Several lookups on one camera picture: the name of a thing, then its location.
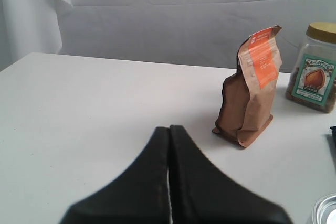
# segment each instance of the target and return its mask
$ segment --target table surface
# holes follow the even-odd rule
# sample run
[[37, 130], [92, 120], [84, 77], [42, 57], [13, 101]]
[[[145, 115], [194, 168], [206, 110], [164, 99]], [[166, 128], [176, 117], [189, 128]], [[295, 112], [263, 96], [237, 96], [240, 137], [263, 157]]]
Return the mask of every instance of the table surface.
[[38, 53], [0, 72], [0, 223], [58, 223], [123, 172], [156, 126], [171, 124], [225, 174], [306, 223], [315, 201], [336, 191], [336, 113], [286, 100], [281, 73], [273, 122], [240, 150], [211, 133], [234, 72]]

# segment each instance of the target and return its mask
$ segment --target brown paper bag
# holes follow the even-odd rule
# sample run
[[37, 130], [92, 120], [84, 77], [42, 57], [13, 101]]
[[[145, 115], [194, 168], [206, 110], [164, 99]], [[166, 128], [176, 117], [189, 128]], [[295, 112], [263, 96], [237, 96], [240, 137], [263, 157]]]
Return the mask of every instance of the brown paper bag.
[[223, 105], [214, 133], [248, 147], [269, 125], [281, 57], [280, 26], [250, 36], [237, 55], [237, 72], [223, 83]]

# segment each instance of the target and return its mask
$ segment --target silver lid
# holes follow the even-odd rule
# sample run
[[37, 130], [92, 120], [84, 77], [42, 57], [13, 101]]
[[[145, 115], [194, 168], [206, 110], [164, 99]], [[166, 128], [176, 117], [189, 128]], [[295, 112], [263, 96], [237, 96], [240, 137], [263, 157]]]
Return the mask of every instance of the silver lid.
[[336, 224], [336, 194], [320, 198], [312, 213], [313, 224]]

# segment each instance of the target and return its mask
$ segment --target white fabric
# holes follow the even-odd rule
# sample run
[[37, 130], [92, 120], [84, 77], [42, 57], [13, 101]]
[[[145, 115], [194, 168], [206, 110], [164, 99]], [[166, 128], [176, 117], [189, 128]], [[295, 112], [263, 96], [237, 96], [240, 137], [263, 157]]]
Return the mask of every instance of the white fabric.
[[3, 0], [3, 8], [12, 61], [62, 47], [62, 54], [233, 68], [248, 35], [280, 24], [282, 70], [290, 71], [307, 25], [336, 22], [336, 0]]

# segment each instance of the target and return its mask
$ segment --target jar label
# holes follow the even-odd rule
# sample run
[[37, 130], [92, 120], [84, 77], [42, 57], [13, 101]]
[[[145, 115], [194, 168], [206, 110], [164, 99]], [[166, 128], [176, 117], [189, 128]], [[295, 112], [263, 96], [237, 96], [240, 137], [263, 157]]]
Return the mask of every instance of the jar label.
[[292, 96], [324, 106], [336, 75], [336, 61], [304, 54]]

